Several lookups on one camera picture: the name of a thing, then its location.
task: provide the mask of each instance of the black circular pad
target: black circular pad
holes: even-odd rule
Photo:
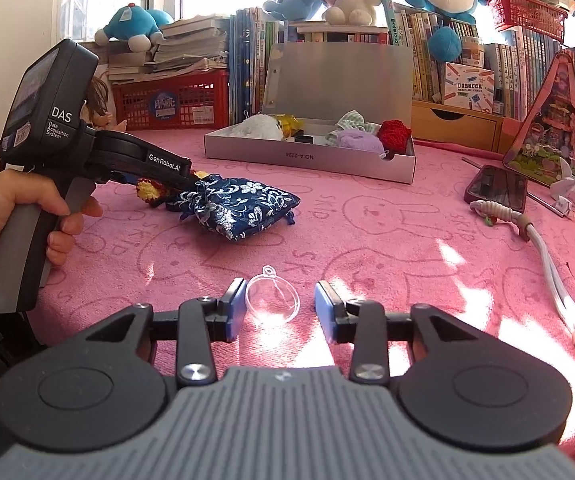
[[[430,352],[401,378],[401,405],[421,428],[463,449],[518,452],[558,442],[569,384],[550,365],[496,343]]]
[[[124,442],[166,402],[160,374],[114,343],[54,347],[0,379],[0,422],[26,446],[88,452]]]

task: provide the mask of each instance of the device handle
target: device handle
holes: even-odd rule
[[[93,180],[83,177],[76,177],[72,180],[69,190],[65,195],[65,202],[70,207],[71,213],[79,212],[87,199],[90,197],[94,190],[96,189],[96,183]],[[56,225],[55,231],[60,231],[60,224]],[[40,288],[45,286],[47,279],[49,278],[49,273],[52,270],[51,262],[46,258],[45,264],[43,265],[43,273],[41,275]]]
[[[74,177],[62,184],[71,212],[96,189],[93,180]],[[0,314],[24,312],[36,306],[43,275],[49,272],[46,260],[47,237],[58,227],[59,218],[37,204],[19,204],[0,232]]]

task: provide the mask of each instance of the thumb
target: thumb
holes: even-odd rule
[[[51,178],[16,170],[5,170],[0,173],[0,178],[2,192],[14,204],[38,204],[44,211],[57,216],[70,214],[67,202]]]

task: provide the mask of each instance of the metal stick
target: metal stick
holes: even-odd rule
[[[467,158],[466,156],[461,157],[462,160],[464,162],[467,162],[468,164],[470,164],[471,166],[474,166],[474,168],[478,168],[480,170],[480,168],[482,168],[482,165],[478,164],[477,162],[474,162],[473,160],[470,160],[469,158]],[[555,208],[552,205],[549,205],[545,200],[543,200],[542,198],[539,198],[538,196],[530,193],[529,191],[527,192],[527,196],[530,197],[532,200],[534,200],[535,202],[539,203],[540,205],[542,205],[544,208],[549,209],[550,211],[552,211],[552,213],[557,214],[558,216],[560,216],[561,218],[565,218],[565,215],[563,213],[561,213],[557,208]]]

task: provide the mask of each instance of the white fluffy yarn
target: white fluffy yarn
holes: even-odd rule
[[[247,137],[248,139],[282,140],[283,130],[272,116],[256,114],[248,117],[241,124],[232,127],[230,137]]]

